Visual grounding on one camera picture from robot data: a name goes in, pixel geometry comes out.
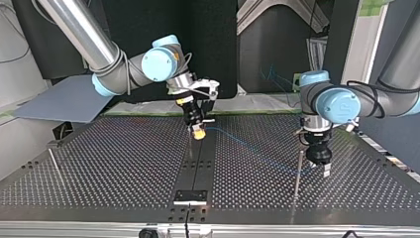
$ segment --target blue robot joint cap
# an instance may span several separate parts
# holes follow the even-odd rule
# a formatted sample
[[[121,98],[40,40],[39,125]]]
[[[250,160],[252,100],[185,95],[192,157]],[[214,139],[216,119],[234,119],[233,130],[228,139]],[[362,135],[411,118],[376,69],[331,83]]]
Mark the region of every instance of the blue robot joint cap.
[[[142,59],[142,69],[145,76],[152,81],[161,82],[176,74],[178,60],[175,54],[167,48],[153,48]]]
[[[307,71],[300,75],[299,86],[303,87],[309,84],[329,81],[329,80],[330,80],[330,74],[326,70]]]
[[[335,124],[353,121],[361,112],[359,98],[347,88],[330,88],[322,92],[315,102],[317,113]]]

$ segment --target white wall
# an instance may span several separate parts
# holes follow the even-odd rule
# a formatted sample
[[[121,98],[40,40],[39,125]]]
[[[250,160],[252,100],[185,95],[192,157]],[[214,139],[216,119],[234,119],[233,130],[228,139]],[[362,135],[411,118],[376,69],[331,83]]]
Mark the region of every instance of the white wall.
[[[0,1],[11,5],[9,0]],[[15,15],[1,8],[19,27]],[[0,60],[21,56],[27,46],[0,15]],[[57,122],[13,118],[7,113],[46,89],[46,81],[31,54],[17,61],[0,63],[0,179],[39,155],[53,140],[52,128]]]
[[[10,0],[0,0],[11,5]],[[9,10],[2,10],[18,26],[16,16]],[[28,44],[0,14],[0,61],[21,56]],[[0,63],[0,107],[31,97],[47,89],[40,71],[31,54],[14,62]]]
[[[349,47],[342,83],[348,80],[368,82],[376,55],[387,5],[378,16],[358,17]]]

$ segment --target green tape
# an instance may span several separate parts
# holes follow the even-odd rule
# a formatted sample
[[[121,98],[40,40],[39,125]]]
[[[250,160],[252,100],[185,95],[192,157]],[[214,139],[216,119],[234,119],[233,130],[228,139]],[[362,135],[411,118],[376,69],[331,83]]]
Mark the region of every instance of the green tape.
[[[380,8],[387,4],[389,0],[363,0],[362,9],[359,13],[361,17],[379,16]]]
[[[9,116],[13,116],[13,115],[12,115],[12,114],[13,114],[13,111],[14,111],[14,110],[9,110],[9,111],[5,111],[5,112],[1,113],[1,114],[0,114],[0,118],[2,118],[2,117],[9,117]]]
[[[295,73],[293,75],[293,87],[292,90],[293,92],[299,92],[300,91],[300,74],[301,73]]]

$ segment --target black backdrop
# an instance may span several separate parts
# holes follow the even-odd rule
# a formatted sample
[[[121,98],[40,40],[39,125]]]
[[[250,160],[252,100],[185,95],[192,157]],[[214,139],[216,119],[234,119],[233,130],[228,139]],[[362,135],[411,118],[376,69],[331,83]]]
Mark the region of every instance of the black backdrop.
[[[152,41],[175,34],[199,77],[221,83],[219,98],[237,92],[237,0],[85,0],[111,40],[129,57],[146,52]],[[35,60],[52,83],[82,73],[80,54],[62,31],[41,17],[31,0],[13,0]],[[113,102],[169,99],[165,83],[153,83],[115,97]]]
[[[158,38],[175,34],[184,52],[193,53],[190,70],[218,80],[219,98],[236,95],[236,0],[103,0],[102,5],[111,39],[128,57],[147,51]],[[165,83],[153,83],[116,99],[169,99],[166,94]]]

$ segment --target robotic arm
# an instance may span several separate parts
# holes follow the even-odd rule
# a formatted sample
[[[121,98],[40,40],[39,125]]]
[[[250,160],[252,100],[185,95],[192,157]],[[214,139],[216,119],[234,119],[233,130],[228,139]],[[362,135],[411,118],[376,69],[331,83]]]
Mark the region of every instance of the robotic arm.
[[[188,70],[188,59],[176,36],[152,43],[145,54],[127,59],[111,42],[82,0],[39,0],[52,19],[74,44],[94,72],[92,82],[103,96],[130,94],[131,90],[152,82],[166,81],[169,94],[184,112],[185,123],[195,139],[205,137],[204,115],[217,98],[219,82],[198,79]],[[209,93],[197,90],[208,88]],[[193,92],[205,94],[209,100],[200,108]]]
[[[356,117],[401,117],[420,112],[420,9],[417,8],[376,84],[348,81],[333,85],[327,71],[303,73],[300,79],[306,158],[328,165],[333,124]]]

